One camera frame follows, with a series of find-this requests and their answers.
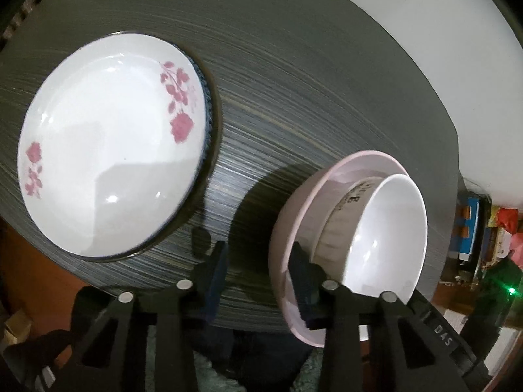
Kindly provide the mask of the white bowl blue print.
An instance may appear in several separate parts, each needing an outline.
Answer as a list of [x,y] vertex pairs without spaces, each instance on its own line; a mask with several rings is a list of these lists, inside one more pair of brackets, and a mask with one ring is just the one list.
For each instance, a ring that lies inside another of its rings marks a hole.
[[378,297],[390,291],[408,302],[426,256],[427,216],[417,184],[390,175],[372,192],[350,244],[341,283]]

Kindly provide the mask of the pink bowl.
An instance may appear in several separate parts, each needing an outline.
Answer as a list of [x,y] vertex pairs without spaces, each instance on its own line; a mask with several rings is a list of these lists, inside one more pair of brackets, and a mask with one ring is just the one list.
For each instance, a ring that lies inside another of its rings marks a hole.
[[325,330],[310,330],[300,317],[294,289],[287,272],[292,247],[313,252],[325,223],[340,198],[366,177],[385,178],[407,174],[394,157],[381,151],[357,151],[326,167],[298,187],[288,198],[272,231],[269,244],[269,275],[279,309],[294,336],[316,348],[325,345]]

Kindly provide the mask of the white plate pink flowers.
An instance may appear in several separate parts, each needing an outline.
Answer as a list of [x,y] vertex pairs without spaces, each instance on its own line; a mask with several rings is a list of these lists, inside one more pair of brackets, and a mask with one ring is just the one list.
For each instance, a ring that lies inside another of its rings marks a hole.
[[88,43],[26,112],[17,165],[28,214],[73,256],[135,253],[194,190],[210,127],[208,86],[181,48],[138,33]]

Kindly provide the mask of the large blue floral plate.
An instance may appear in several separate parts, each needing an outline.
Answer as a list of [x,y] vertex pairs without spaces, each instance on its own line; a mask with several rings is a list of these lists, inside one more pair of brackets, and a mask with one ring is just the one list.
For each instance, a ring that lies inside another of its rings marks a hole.
[[208,74],[178,43],[124,32],[83,49],[104,142],[91,162],[93,233],[81,256],[114,260],[183,217],[212,170],[220,112]]

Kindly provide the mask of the white Rabbit bowl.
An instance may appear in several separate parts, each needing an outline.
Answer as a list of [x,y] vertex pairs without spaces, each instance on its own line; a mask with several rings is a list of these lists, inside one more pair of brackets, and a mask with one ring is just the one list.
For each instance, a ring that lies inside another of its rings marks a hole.
[[310,249],[310,261],[321,266],[328,277],[342,281],[347,256],[360,218],[384,177],[362,178],[353,184],[340,184],[323,195],[331,199],[329,211]]

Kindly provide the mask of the dark side shelf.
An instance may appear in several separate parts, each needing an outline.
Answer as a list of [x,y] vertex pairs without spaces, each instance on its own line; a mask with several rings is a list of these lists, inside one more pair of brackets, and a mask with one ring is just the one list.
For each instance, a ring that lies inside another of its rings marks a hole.
[[476,289],[490,266],[497,263],[496,220],[492,199],[479,185],[460,174],[450,245],[439,283]]

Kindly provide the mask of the blue box orange labels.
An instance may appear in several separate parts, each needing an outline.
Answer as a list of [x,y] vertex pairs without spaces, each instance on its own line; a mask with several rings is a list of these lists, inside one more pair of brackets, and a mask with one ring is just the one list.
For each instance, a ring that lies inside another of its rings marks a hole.
[[469,196],[466,205],[459,209],[459,216],[462,220],[460,224],[460,245],[458,258],[460,261],[469,262],[472,257],[473,245],[479,223],[480,200],[478,197]]

